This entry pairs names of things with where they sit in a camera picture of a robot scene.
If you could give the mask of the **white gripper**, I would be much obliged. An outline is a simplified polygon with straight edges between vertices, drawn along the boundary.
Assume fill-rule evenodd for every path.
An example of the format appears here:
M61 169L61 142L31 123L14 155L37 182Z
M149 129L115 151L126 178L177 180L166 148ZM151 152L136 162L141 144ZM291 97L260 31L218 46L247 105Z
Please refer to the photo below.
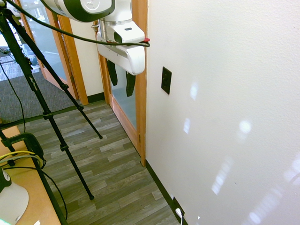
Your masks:
M133 95L135 75L145 70L145 49L142 46L101 45L97 44L99 54L107 59L107 69L113 86L118 84L115 64L126 70L126 95Z

